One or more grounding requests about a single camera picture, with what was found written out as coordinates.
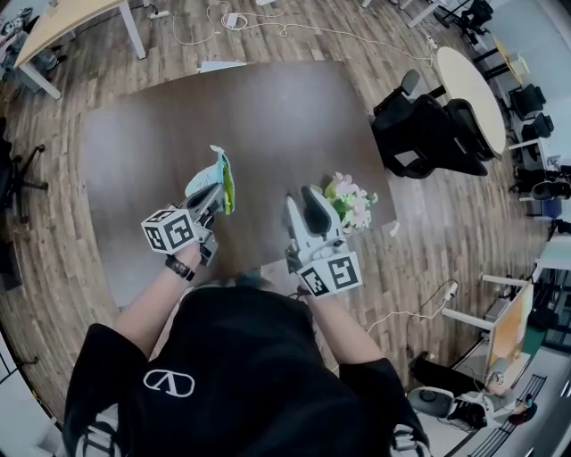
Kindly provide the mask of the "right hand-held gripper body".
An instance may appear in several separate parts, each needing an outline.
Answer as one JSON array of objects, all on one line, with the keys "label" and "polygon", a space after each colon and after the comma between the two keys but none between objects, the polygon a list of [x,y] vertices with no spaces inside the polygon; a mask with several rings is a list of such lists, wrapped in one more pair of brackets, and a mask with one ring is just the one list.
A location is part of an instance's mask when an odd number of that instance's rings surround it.
[{"label": "right hand-held gripper body", "polygon": [[319,248],[285,251],[287,267],[313,297],[326,297],[361,285],[357,254],[349,250],[344,238]]}]

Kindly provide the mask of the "light blue pencil pouch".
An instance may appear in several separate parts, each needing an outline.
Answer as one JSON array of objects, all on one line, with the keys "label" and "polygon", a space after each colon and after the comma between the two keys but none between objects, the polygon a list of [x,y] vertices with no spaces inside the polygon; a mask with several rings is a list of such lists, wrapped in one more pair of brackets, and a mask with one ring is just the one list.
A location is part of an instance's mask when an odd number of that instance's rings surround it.
[{"label": "light blue pencil pouch", "polygon": [[217,161],[209,167],[199,171],[186,185],[185,197],[189,197],[207,186],[221,184],[223,188],[223,207],[226,215],[235,210],[236,188],[231,170],[231,164],[226,152],[219,146],[210,145],[210,149],[217,155]]}]

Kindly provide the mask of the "person's left forearm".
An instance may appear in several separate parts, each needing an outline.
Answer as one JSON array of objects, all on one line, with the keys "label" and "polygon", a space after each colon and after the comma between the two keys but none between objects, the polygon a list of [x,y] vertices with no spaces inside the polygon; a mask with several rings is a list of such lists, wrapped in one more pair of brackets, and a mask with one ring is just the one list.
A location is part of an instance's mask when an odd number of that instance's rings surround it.
[{"label": "person's left forearm", "polygon": [[186,278],[164,267],[153,283],[120,314],[114,329],[149,359],[170,314],[189,287]]}]

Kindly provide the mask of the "person's right forearm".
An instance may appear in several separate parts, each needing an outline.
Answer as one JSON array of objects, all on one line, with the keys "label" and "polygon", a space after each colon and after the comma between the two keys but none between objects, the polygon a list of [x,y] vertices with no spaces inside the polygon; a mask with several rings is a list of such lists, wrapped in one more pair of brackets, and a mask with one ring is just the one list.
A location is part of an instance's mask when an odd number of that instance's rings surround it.
[{"label": "person's right forearm", "polygon": [[384,359],[378,344],[336,296],[316,298],[308,295],[306,303],[338,365]]}]

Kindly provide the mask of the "black wrist watch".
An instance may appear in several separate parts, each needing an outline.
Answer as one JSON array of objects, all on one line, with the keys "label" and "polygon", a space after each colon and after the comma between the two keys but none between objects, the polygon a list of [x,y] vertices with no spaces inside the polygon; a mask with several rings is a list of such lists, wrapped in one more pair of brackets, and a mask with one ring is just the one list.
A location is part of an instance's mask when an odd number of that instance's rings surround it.
[{"label": "black wrist watch", "polygon": [[195,275],[194,270],[186,266],[183,262],[181,262],[176,256],[172,254],[169,254],[167,256],[167,259],[165,261],[165,266],[188,282],[190,282],[194,278]]}]

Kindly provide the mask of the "pink flowers in white pot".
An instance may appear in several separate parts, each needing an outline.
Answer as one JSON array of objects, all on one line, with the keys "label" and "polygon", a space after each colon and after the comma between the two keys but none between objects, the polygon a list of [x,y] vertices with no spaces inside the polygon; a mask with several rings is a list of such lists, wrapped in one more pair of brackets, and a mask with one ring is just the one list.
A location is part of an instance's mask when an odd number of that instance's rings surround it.
[{"label": "pink flowers in white pot", "polygon": [[378,201],[378,195],[360,188],[351,175],[336,172],[324,188],[316,185],[310,188],[333,205],[345,234],[369,228],[372,221],[370,207]]}]

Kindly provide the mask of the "person's grey trouser leg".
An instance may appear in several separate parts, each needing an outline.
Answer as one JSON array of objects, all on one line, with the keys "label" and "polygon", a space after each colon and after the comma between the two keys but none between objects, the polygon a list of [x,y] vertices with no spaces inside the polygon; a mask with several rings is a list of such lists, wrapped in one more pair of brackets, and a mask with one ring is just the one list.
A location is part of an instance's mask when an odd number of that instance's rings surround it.
[{"label": "person's grey trouser leg", "polygon": [[261,267],[256,267],[240,272],[232,278],[226,280],[225,287],[250,287],[265,291],[275,291],[275,285],[262,275]]}]

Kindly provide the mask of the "white table foot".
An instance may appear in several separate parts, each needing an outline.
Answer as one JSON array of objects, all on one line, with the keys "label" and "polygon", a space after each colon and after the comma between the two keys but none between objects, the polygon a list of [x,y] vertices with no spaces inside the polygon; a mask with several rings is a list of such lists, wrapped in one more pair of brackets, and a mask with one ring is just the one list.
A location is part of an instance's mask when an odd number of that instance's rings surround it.
[{"label": "white table foot", "polygon": [[211,71],[221,71],[231,68],[243,67],[246,62],[227,62],[227,61],[204,61],[202,62],[199,73],[206,73]]}]

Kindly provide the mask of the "black office chair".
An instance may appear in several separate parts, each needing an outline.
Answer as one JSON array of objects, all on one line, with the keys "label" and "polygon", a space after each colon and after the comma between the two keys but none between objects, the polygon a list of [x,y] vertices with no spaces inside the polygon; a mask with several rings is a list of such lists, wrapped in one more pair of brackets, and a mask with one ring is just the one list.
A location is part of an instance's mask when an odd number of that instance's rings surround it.
[{"label": "black office chair", "polygon": [[384,166],[410,179],[424,179],[436,169],[486,176],[484,163],[501,156],[484,139],[472,105],[453,98],[442,106],[429,94],[411,100],[419,80],[417,71],[407,71],[373,109],[371,128]]},{"label": "black office chair", "polygon": [[483,36],[489,32],[484,27],[492,19],[493,8],[486,0],[473,0],[472,4],[460,15],[460,28],[464,34],[476,33]]},{"label": "black office chair", "polygon": [[521,130],[521,136],[524,141],[535,140],[538,138],[548,138],[554,130],[554,124],[551,116],[544,115],[540,112],[531,123],[525,124]]},{"label": "black office chair", "polygon": [[526,120],[530,114],[540,112],[546,104],[542,89],[533,84],[509,91],[509,100],[509,109],[520,120]]},{"label": "black office chair", "polygon": [[0,116],[0,212],[10,209],[12,203],[16,202],[20,222],[26,224],[29,222],[29,216],[23,211],[22,189],[30,188],[47,191],[49,188],[47,182],[38,184],[25,180],[36,154],[42,154],[46,150],[46,146],[44,144],[35,146],[27,161],[21,163],[21,155],[10,156],[12,143],[4,138],[6,126],[7,119],[4,116]]}]

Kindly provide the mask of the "person's black t-shirt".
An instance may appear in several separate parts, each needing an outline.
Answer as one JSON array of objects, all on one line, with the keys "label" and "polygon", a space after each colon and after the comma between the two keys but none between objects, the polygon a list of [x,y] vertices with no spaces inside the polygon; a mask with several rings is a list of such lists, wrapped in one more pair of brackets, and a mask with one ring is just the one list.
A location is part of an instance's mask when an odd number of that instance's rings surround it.
[{"label": "person's black t-shirt", "polygon": [[328,370],[310,313],[250,287],[189,293],[154,359],[92,325],[72,373],[70,457],[390,457],[428,438],[386,359]]}]

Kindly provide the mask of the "white headset device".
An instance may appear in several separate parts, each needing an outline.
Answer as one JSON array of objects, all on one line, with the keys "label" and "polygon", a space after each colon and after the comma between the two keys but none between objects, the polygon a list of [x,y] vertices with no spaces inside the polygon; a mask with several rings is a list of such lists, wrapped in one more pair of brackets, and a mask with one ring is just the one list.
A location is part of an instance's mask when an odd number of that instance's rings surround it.
[{"label": "white headset device", "polygon": [[486,428],[493,424],[494,407],[482,392],[453,392],[432,386],[421,386],[410,391],[409,402],[415,411],[439,420],[456,420],[470,428]]}]

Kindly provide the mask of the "light wooden desk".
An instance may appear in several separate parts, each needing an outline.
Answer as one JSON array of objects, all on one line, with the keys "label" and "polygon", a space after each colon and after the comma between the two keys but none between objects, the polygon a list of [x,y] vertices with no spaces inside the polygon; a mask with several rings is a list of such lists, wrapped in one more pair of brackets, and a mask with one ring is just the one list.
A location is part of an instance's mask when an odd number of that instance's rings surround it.
[{"label": "light wooden desk", "polygon": [[139,36],[128,0],[58,0],[56,6],[48,6],[29,33],[18,58],[15,69],[21,70],[53,99],[60,99],[61,92],[54,87],[32,64],[32,59],[52,43],[71,33],[76,27],[95,17],[118,8],[128,35],[139,59],[146,51]]}]

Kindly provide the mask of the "white rectangular table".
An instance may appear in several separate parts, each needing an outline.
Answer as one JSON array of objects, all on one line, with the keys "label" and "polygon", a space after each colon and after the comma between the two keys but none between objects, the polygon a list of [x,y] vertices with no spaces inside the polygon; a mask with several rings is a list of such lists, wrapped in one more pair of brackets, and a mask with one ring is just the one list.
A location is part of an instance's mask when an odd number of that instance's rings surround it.
[{"label": "white rectangular table", "polygon": [[421,4],[423,8],[413,16],[407,26],[409,29],[414,29],[430,14],[435,12],[440,6],[446,6],[448,0],[386,0],[387,2],[396,5],[401,11],[406,12],[412,4]]}]

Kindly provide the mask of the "small yellow top desk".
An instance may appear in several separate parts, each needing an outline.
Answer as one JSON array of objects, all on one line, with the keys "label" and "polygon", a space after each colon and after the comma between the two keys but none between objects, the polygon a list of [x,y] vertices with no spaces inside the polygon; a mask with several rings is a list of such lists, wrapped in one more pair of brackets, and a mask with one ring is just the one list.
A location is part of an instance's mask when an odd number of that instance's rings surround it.
[{"label": "small yellow top desk", "polygon": [[502,63],[485,70],[483,72],[484,79],[489,81],[502,74],[509,73],[521,87],[524,84],[524,77],[529,73],[529,68],[524,57],[519,52],[511,53],[498,38],[493,37],[492,41],[494,48],[478,54],[472,62],[478,64],[498,54],[502,59]]}]

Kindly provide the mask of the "white frame wooden desk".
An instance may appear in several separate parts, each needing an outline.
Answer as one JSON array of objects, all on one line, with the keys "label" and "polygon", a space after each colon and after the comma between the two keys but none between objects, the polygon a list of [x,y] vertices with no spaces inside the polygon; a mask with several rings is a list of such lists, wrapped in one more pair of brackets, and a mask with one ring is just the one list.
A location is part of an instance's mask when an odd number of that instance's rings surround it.
[{"label": "white frame wooden desk", "polygon": [[531,280],[492,275],[483,275],[482,281],[517,288],[515,297],[509,299],[494,322],[449,308],[443,308],[442,315],[488,331],[488,350],[484,366],[484,375],[487,375],[498,361],[512,363],[521,352],[528,316],[533,309],[534,284]]}]

